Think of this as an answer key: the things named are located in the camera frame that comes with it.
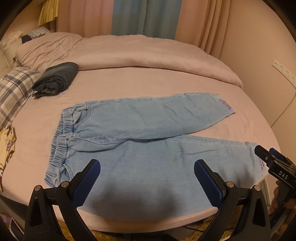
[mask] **bed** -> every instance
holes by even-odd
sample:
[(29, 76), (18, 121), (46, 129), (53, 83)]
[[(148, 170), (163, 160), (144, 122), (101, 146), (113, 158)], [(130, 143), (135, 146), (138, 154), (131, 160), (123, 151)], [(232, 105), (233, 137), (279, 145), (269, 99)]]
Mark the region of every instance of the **bed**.
[[(44, 176), (62, 109), (85, 101), (186, 92), (218, 93), (236, 113), (193, 135), (255, 142), (266, 149), (279, 150), (271, 128), (243, 92), (237, 75), (193, 45), (143, 35), (89, 39), (71, 33), (52, 33), (23, 44), (17, 58), (23, 66), (40, 73), (67, 61), (77, 63), (80, 70), (65, 92), (38, 100), (29, 98), (13, 121), (16, 151), (3, 174), (2, 195), (25, 205), (36, 185), (49, 187)], [(266, 172), (256, 183), (265, 177)], [(58, 207), (55, 212), (62, 220)], [(164, 220), (127, 222), (79, 210), (90, 229), (121, 233), (171, 229), (215, 212), (216, 208), (209, 208)]]

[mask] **jeans pocket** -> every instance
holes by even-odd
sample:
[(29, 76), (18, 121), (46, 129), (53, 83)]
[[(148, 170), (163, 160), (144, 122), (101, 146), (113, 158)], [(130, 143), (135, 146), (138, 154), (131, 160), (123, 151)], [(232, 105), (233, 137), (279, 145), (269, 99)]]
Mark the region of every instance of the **jeans pocket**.
[(77, 106), (73, 110), (73, 124), (74, 127), (85, 122), (91, 116), (91, 109), (89, 104)]

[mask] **light blue jeans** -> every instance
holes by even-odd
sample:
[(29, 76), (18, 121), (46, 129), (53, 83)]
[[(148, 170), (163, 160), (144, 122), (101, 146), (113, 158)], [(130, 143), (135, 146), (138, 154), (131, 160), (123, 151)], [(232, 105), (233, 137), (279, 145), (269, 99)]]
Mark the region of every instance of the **light blue jeans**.
[(254, 143), (186, 135), (233, 113), (209, 93), (75, 105), (62, 111), (45, 181), (70, 181), (95, 158), (101, 174), (81, 207), (87, 212), (155, 221), (205, 210), (211, 204), (194, 175), (196, 160), (241, 187), (265, 175)]

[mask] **folded dark pants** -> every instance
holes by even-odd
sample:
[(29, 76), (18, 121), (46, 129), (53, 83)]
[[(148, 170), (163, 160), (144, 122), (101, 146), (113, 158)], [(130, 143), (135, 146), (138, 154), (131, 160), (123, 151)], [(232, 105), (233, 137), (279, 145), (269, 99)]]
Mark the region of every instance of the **folded dark pants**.
[(37, 91), (35, 97), (54, 95), (65, 91), (74, 80), (78, 72), (78, 65), (66, 62), (49, 67), (33, 84), (32, 90)]

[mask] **wall outlet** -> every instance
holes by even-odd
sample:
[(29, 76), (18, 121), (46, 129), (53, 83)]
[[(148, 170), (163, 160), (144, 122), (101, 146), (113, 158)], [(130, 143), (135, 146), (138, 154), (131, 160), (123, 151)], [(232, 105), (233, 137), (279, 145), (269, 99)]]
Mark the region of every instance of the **wall outlet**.
[(294, 86), (296, 89), (296, 79), (292, 75), (292, 73), (287, 70), (280, 62), (278, 62), (276, 59), (273, 61), (272, 66), (275, 67), (283, 76), (286, 77), (287, 80), (290, 81), (290, 83)]

